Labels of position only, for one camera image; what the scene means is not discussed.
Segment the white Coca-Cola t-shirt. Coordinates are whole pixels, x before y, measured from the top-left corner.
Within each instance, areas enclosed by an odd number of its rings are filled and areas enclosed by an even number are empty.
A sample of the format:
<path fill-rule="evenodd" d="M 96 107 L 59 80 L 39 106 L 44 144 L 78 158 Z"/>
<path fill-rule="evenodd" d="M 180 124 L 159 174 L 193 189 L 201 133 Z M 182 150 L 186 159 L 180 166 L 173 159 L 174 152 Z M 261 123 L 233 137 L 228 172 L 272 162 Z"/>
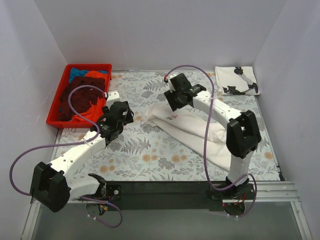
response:
<path fill-rule="evenodd" d="M 187 110 L 172 111 L 164 103 L 156 103 L 142 116 L 143 125 L 157 126 L 168 135 L 198 153 L 204 155 L 207 122 Z M 226 171 L 230 170 L 231 153 L 226 146 L 227 131 L 219 123 L 209 125 L 206 159 Z"/>

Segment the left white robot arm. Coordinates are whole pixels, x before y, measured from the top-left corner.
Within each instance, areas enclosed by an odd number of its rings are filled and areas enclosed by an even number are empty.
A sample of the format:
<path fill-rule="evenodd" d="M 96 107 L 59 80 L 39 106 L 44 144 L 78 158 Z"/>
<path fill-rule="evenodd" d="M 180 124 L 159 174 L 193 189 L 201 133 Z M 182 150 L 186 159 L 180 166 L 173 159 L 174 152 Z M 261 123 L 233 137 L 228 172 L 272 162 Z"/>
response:
<path fill-rule="evenodd" d="M 49 163 L 40 162 L 34 170 L 30 195 L 52 212 L 60 211 L 69 200 L 83 196 L 101 200 L 107 195 L 107 181 L 90 173 L 75 180 L 75 172 L 94 154 L 103 150 L 133 122 L 134 113 L 127 101 L 115 101 L 104 107 L 96 126 L 85 134 L 83 144 L 75 145 Z"/>

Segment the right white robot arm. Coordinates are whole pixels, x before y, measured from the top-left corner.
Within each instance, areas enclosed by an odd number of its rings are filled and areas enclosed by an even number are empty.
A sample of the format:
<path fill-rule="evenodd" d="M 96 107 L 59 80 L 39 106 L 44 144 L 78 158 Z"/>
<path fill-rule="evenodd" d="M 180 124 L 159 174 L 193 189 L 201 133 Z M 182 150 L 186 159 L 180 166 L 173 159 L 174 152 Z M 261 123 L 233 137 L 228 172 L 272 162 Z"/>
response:
<path fill-rule="evenodd" d="M 187 105 L 214 119 L 226 130 L 226 147 L 231 153 L 230 168 L 225 181 L 210 185 L 208 195 L 214 200 L 242 196 L 249 184 L 249 165 L 253 152 L 261 141 L 255 114 L 228 106 L 200 84 L 192 85 L 183 74 L 165 76 L 169 89 L 164 93 L 171 109 L 176 111 Z"/>

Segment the orange t-shirt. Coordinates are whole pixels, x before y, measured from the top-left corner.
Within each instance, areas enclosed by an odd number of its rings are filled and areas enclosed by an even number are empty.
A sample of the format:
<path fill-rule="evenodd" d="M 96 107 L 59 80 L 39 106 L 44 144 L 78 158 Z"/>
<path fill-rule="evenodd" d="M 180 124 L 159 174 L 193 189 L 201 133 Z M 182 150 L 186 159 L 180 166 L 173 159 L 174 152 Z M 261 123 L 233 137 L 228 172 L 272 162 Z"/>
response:
<path fill-rule="evenodd" d="M 108 78 L 107 71 L 89 71 L 82 77 L 80 85 L 90 85 L 100 88 L 102 91 L 106 88 Z M 106 103 L 102 92 L 92 87 L 84 87 L 75 91 L 71 96 L 73 108 L 92 122 L 96 122 L 102 115 L 102 107 Z"/>

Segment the floral patterned table mat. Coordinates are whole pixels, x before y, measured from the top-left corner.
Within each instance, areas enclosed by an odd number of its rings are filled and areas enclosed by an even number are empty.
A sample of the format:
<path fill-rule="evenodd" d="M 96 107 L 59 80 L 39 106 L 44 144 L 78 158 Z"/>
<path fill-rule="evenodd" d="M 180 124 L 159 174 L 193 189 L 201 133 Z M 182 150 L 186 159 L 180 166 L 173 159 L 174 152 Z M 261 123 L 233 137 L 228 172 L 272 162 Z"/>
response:
<path fill-rule="evenodd" d="M 96 153 L 72 175 L 72 179 L 98 174 L 107 181 L 205 181 L 203 158 L 158 127 L 141 125 L 146 110 L 155 103 L 167 103 L 164 96 L 165 72 L 113 71 L 110 91 L 118 91 L 121 101 L 128 101 L 134 111 L 134 123 L 105 149 Z M 254 112 L 261 142 L 254 152 L 249 172 L 256 181 L 279 181 L 277 160 L 273 155 L 265 124 L 254 96 L 221 95 L 214 88 L 216 100 L 240 111 Z"/>

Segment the maroon t-shirt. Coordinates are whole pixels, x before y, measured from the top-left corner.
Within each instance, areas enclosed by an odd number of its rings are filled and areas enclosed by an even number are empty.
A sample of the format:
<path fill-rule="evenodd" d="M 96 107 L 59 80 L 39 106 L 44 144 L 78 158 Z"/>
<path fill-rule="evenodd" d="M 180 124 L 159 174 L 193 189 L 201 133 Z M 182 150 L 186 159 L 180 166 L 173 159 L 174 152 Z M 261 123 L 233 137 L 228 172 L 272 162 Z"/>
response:
<path fill-rule="evenodd" d="M 101 90 L 105 90 L 105 79 L 96 78 L 91 76 L 77 76 L 71 83 L 64 89 L 60 97 L 60 107 L 58 120 L 63 122 L 82 122 L 83 119 L 76 115 L 70 108 L 68 103 L 68 97 L 72 90 L 79 86 L 90 85 L 98 87 Z M 71 96 L 71 105 L 73 108 L 92 122 L 96 122 L 98 118 L 103 114 L 102 107 L 105 105 L 106 100 L 103 94 L 90 87 L 84 87 L 75 91 Z"/>

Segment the folded white printed t-shirt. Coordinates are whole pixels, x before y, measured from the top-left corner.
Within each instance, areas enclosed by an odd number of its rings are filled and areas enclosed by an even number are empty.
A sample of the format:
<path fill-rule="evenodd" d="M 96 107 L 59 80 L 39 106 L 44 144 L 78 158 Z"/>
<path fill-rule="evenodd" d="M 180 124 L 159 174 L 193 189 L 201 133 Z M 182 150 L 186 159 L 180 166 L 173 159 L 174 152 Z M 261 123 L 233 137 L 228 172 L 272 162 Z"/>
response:
<path fill-rule="evenodd" d="M 257 96 L 259 86 L 252 66 L 215 67 L 218 92 L 222 95 Z"/>

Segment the red plastic bin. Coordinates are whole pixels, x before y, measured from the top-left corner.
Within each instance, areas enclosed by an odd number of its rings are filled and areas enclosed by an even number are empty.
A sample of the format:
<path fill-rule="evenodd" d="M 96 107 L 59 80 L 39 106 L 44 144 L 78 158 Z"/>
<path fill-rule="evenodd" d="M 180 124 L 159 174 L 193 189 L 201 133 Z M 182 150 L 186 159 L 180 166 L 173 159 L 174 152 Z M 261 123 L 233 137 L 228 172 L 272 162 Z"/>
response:
<path fill-rule="evenodd" d="M 53 99 L 50 111 L 47 116 L 46 123 L 52 127 L 56 127 L 59 129 L 65 129 L 65 128 L 85 128 L 89 129 L 93 126 L 93 121 L 90 120 L 90 122 L 83 120 L 82 122 L 75 122 L 75 121 L 59 121 L 59 108 L 60 108 L 60 97 L 65 90 L 65 88 L 70 84 L 69 82 L 69 76 L 70 76 L 70 70 L 72 68 L 77 68 L 79 70 L 88 70 L 88 71 L 106 71 L 107 77 L 109 80 L 105 81 L 105 90 L 101 90 L 100 88 L 96 86 L 91 86 L 90 88 L 96 89 L 100 92 L 102 92 L 103 97 L 105 98 L 105 104 L 106 104 L 106 97 L 105 93 L 109 91 L 109 84 L 111 80 L 111 72 L 112 72 L 112 65 L 111 64 L 68 64 L 65 67 L 65 70 L 63 72 L 63 75 L 61 77 L 60 83 L 58 85 L 57 91 L 55 93 L 55 97 Z"/>

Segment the blue t-shirt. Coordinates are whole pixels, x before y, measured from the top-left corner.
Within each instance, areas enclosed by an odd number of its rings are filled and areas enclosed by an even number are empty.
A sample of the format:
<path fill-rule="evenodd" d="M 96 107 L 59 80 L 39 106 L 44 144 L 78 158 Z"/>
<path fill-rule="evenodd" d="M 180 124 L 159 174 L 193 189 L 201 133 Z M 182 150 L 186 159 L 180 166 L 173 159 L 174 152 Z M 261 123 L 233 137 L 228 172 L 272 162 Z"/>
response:
<path fill-rule="evenodd" d="M 76 77 L 84 77 L 88 72 L 88 70 L 79 70 L 73 67 L 69 73 L 69 82 L 71 83 Z"/>

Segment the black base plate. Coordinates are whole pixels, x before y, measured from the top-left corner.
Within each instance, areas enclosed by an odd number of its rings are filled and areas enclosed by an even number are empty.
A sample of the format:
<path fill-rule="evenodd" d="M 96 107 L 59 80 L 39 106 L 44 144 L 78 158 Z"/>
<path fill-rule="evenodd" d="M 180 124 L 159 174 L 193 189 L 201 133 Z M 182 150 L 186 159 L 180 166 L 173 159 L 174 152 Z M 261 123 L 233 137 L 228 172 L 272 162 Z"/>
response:
<path fill-rule="evenodd" d="M 110 181 L 103 200 L 121 210 L 209 210 L 239 216 L 254 196 L 249 182 L 215 191 L 207 181 Z"/>

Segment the aluminium frame rail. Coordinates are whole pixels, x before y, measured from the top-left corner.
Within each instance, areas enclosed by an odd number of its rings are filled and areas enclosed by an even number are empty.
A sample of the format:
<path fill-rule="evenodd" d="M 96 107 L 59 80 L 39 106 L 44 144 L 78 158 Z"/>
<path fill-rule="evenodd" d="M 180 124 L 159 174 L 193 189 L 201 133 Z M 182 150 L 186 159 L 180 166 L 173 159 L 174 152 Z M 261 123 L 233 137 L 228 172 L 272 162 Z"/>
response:
<path fill-rule="evenodd" d="M 300 202 L 292 181 L 258 181 L 256 202 Z"/>

